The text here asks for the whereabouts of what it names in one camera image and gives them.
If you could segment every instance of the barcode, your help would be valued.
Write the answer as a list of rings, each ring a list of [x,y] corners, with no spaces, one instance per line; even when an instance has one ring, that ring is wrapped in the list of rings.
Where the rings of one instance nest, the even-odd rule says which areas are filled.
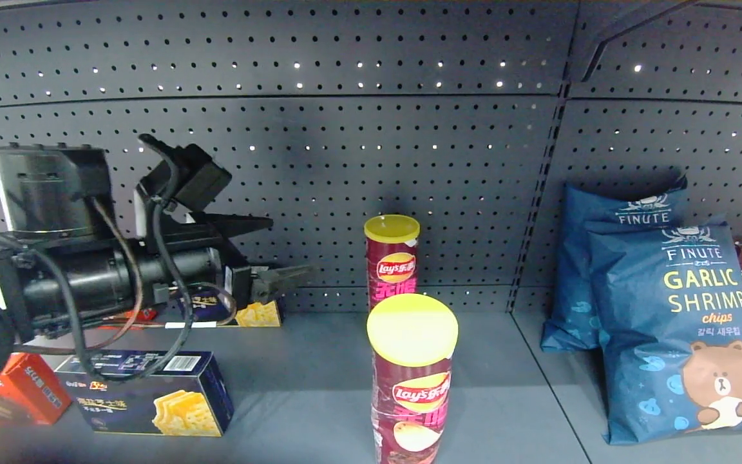
[[[191,372],[200,361],[199,356],[174,356],[165,366],[165,371]]]

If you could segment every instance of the yellow lid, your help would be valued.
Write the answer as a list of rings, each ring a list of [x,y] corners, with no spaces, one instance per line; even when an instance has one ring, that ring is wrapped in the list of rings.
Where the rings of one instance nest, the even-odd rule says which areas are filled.
[[[406,215],[379,215],[365,222],[365,236],[381,244],[402,244],[420,235],[420,223]]]
[[[404,367],[450,358],[457,345],[457,318],[430,296],[403,293],[382,300],[368,315],[368,339],[378,355]]]

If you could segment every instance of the lay's logo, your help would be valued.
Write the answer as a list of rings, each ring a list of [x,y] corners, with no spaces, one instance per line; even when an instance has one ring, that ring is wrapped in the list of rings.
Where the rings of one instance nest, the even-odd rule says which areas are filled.
[[[450,387],[451,373],[440,372],[400,382],[392,387],[392,396],[409,411],[425,414],[445,402]]]
[[[377,277],[388,283],[409,279],[416,270],[417,259],[411,253],[392,253],[377,263]]]

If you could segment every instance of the blue chip bag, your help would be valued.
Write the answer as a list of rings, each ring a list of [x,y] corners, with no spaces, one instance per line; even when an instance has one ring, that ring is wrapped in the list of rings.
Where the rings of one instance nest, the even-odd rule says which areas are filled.
[[[742,279],[729,226],[587,227],[609,443],[742,430]]]
[[[683,219],[687,202],[686,185],[686,176],[682,176],[660,196],[625,202],[586,193],[566,184],[554,309],[545,322],[540,341],[544,352],[600,346],[597,312],[589,282],[589,236],[585,223],[603,221],[642,229],[667,224],[677,226]]]

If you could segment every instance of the blue box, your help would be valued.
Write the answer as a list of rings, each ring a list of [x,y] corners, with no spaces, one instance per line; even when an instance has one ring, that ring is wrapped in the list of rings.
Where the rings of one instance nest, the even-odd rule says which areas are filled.
[[[164,355],[105,350],[92,362],[104,376],[123,376]],[[126,383],[93,381],[76,356],[55,372],[95,432],[221,437],[233,416],[233,403],[210,352],[179,352],[159,372]]]

